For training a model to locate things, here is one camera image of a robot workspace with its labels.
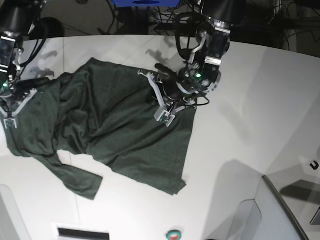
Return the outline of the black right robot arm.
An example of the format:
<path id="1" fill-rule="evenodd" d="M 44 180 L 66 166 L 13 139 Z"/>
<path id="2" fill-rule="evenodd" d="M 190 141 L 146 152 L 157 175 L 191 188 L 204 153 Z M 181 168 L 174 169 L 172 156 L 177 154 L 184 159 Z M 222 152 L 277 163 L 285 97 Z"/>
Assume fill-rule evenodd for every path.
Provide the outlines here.
<path id="1" fill-rule="evenodd" d="M 0 98 L 13 95 L 21 75 L 39 54 L 49 37 L 48 25 L 40 19 L 45 0 L 5 0 L 0 7 Z M 24 37 L 36 28 L 43 30 L 29 58 L 20 63 Z"/>

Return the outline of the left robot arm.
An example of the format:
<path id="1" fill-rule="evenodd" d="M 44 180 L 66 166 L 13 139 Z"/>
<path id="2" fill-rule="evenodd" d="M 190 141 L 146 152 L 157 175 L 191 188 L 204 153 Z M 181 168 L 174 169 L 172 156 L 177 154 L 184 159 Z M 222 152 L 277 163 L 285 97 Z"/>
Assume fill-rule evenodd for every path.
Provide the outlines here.
<path id="1" fill-rule="evenodd" d="M 223 55 L 230 47 L 233 25 L 243 19 L 244 0 L 203 0 L 199 12 L 179 14 L 174 21 L 178 54 L 185 67 L 171 72 L 163 86 L 166 95 L 175 101 L 193 98 L 212 91 L 219 83 Z M 193 49 L 181 47 L 181 20 L 190 17 L 198 45 Z"/>

